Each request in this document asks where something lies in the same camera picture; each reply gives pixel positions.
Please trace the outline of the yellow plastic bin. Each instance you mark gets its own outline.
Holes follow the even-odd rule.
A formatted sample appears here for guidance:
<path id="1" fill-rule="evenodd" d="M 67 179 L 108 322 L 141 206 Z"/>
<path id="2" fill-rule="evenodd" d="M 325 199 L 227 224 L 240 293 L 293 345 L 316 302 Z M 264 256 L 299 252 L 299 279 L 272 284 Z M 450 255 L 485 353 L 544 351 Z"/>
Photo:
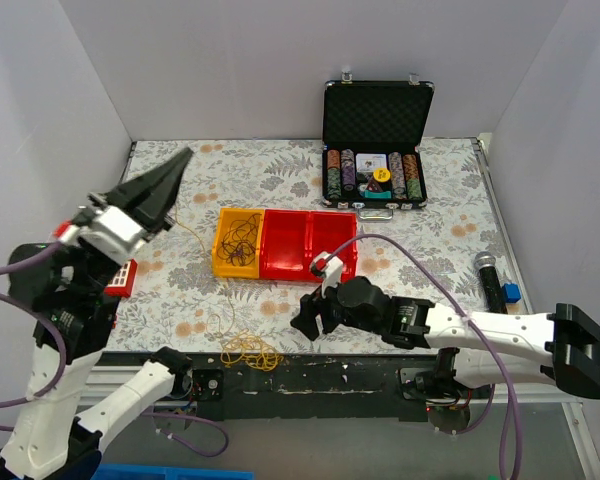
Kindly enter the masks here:
<path id="1" fill-rule="evenodd" d="M 264 209 L 222 208 L 212 246 L 212 271 L 221 278 L 258 279 Z"/>

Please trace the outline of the red double plastic bin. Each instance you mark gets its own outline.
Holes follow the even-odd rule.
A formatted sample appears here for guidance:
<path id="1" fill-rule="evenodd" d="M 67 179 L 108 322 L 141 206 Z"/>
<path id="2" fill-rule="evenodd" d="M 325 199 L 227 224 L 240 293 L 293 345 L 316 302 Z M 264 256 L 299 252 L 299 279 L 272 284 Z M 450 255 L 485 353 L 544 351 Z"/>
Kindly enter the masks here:
<path id="1" fill-rule="evenodd" d="M 259 277 L 317 283 L 310 264 L 357 234 L 352 213 L 267 209 L 260 242 Z"/>

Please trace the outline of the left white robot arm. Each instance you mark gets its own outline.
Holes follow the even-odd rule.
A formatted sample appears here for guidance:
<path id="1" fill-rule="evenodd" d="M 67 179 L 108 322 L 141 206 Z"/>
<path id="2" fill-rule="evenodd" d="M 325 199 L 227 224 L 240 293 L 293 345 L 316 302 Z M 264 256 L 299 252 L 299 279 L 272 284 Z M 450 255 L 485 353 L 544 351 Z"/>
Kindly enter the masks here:
<path id="1" fill-rule="evenodd" d="M 86 411 L 79 401 L 116 320 L 119 301 L 106 289 L 122 267 L 173 227 L 175 205 L 192 151 L 170 159 L 87 205 L 50 244 L 23 244 L 0 275 L 1 300 L 34 317 L 34 349 L 20 412 L 0 449 L 0 479 L 88 479 L 111 441 L 158 400 L 185 398 L 190 359 L 164 347 L 104 400 Z"/>

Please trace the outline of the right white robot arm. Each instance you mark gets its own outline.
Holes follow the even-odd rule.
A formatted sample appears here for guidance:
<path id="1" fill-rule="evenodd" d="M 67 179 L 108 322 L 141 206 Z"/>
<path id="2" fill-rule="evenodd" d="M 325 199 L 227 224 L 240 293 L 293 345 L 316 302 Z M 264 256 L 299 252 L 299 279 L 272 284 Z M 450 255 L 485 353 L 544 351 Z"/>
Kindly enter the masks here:
<path id="1" fill-rule="evenodd" d="M 600 400 L 600 325 L 572 304 L 559 303 L 552 313 L 464 316 L 429 300 L 389 296 L 358 276 L 304 295 L 291 325 L 311 341 L 346 326 L 400 349 L 436 350 L 440 368 L 419 386 L 433 383 L 444 397 L 535 383 Z"/>

